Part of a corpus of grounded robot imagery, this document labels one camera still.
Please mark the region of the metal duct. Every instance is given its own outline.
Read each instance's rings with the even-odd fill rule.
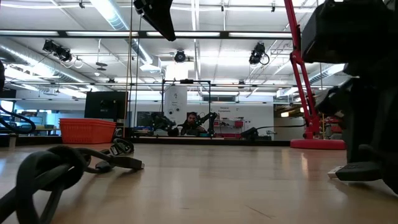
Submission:
[[[114,0],[90,0],[98,12],[106,19],[114,30],[130,30],[127,23],[124,21],[119,6]],[[152,64],[153,59],[147,51],[138,44],[137,39],[131,40],[131,49],[134,53],[138,54],[143,64]]]

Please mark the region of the desk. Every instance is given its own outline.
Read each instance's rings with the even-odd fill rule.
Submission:
[[[101,150],[110,145],[85,147]],[[4,163],[0,197],[15,187],[22,160],[50,147],[0,152]],[[365,224],[397,220],[397,198],[382,188],[381,180],[362,186],[329,180],[326,173],[346,163],[344,151],[263,146],[135,147],[134,157],[147,165],[144,170],[128,172],[116,167],[107,174],[85,173],[62,193],[52,223]],[[44,209],[48,195],[36,192],[38,211]],[[16,215],[4,223],[18,224]]]
[[[56,131],[59,131],[59,128],[36,128],[34,132],[40,132],[40,131],[46,131],[47,135],[51,135],[51,132],[54,131],[54,134]]]

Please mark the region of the man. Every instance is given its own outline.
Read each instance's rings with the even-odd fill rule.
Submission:
[[[182,126],[181,135],[195,135],[199,136],[200,133],[207,133],[207,131],[201,127],[196,125],[198,115],[196,112],[191,112],[188,114],[187,120],[179,126]]]

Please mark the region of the computer monitor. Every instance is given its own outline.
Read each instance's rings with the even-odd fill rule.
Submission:
[[[126,112],[125,91],[88,92],[85,118],[124,119]]]

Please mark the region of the orange plastic crate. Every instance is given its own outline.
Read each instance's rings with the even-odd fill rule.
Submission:
[[[115,122],[89,118],[60,118],[63,143],[98,144],[112,141]]]

